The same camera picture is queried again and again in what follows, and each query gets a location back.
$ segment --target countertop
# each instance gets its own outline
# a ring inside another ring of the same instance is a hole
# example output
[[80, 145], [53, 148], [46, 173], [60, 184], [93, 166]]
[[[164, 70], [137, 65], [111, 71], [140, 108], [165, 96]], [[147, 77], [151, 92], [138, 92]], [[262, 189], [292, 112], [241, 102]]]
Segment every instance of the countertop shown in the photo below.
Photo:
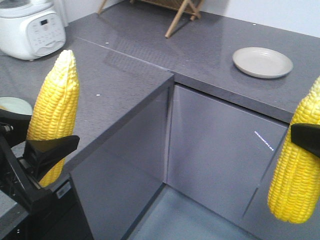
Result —
[[[81, 86], [74, 129], [80, 143], [52, 189], [170, 86], [173, 74], [177, 83], [285, 123], [320, 75], [320, 38], [202, 13], [201, 20], [193, 22], [184, 16], [178, 31], [166, 39], [174, 15], [161, 7], [124, 1], [66, 28], [63, 49], [74, 52]], [[277, 79], [248, 76], [232, 62], [233, 52], [245, 47], [281, 52], [294, 68]], [[0, 55], [0, 96], [22, 98], [34, 105], [60, 52], [35, 61]], [[27, 215], [0, 192], [0, 237]]]
[[[74, 38], [70, 33], [67, 38], [63, 49], [73, 50], [80, 82], [73, 131], [80, 142], [78, 149], [67, 157], [59, 179], [50, 186], [53, 191], [69, 177], [70, 169], [174, 83], [173, 74], [161, 67]], [[22, 98], [34, 105], [60, 52], [35, 61], [0, 56], [0, 96]], [[17, 157], [23, 147], [13, 148]], [[0, 239], [27, 215], [0, 191]]]
[[[204, 93], [289, 123], [302, 98], [320, 76], [320, 38], [202, 12], [200, 20], [181, 18], [178, 31], [165, 33], [175, 12], [136, 1], [121, 2], [100, 16], [70, 24], [68, 32], [173, 71], [175, 81]], [[293, 62], [277, 79], [260, 79], [239, 71], [233, 53], [262, 47]]]

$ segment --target yellow corn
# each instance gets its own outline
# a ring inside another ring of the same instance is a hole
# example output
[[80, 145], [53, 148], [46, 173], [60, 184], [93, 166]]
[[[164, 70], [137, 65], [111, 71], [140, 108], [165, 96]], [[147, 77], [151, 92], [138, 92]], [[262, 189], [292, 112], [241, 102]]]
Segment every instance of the yellow corn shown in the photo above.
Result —
[[[76, 60], [64, 50], [46, 76], [36, 99], [26, 139], [52, 140], [72, 135], [79, 98]], [[65, 159], [59, 161], [40, 181], [45, 187], [60, 175]]]
[[[320, 77], [299, 103], [290, 126], [320, 124]], [[320, 159], [285, 137], [268, 193], [268, 206], [276, 218], [294, 224], [306, 222], [320, 194]]]

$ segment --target wooden drying rack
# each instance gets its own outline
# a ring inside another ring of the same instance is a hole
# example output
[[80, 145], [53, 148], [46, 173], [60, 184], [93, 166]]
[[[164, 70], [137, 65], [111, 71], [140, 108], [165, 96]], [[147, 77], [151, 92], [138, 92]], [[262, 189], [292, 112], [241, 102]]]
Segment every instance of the wooden drying rack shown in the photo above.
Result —
[[[130, 0], [130, 3], [135, 3], [136, 0]], [[200, 19], [200, 8], [205, 0], [139, 0], [141, 2], [157, 5], [160, 7], [164, 7], [167, 9], [171, 9], [177, 11], [171, 25], [169, 26], [166, 34], [164, 35], [167, 39], [171, 37], [174, 32], [181, 16], [183, 13], [190, 14], [190, 20], [193, 21], [196, 18]], [[106, 4], [107, 0], [103, 0], [100, 8], [98, 10], [98, 14], [100, 14]]]

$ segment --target rice cooker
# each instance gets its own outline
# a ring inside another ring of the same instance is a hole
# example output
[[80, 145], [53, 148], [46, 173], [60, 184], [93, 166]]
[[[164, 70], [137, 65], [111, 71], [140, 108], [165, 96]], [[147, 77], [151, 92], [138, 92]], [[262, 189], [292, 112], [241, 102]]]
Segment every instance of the rice cooker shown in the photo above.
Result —
[[22, 60], [51, 54], [66, 42], [51, 0], [0, 0], [0, 26], [0, 49]]

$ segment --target gray cabinet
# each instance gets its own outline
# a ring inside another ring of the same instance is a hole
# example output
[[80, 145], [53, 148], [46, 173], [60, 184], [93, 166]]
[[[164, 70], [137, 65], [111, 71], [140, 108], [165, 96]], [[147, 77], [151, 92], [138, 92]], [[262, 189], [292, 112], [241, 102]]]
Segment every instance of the gray cabinet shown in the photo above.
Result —
[[123, 239], [163, 185], [168, 93], [70, 173], [95, 240]]
[[270, 182], [277, 165], [276, 156], [254, 196], [240, 226], [263, 240], [318, 240], [320, 238], [320, 203], [312, 217], [303, 224], [291, 224], [275, 218], [267, 205]]
[[287, 126], [175, 86], [167, 183], [238, 224]]

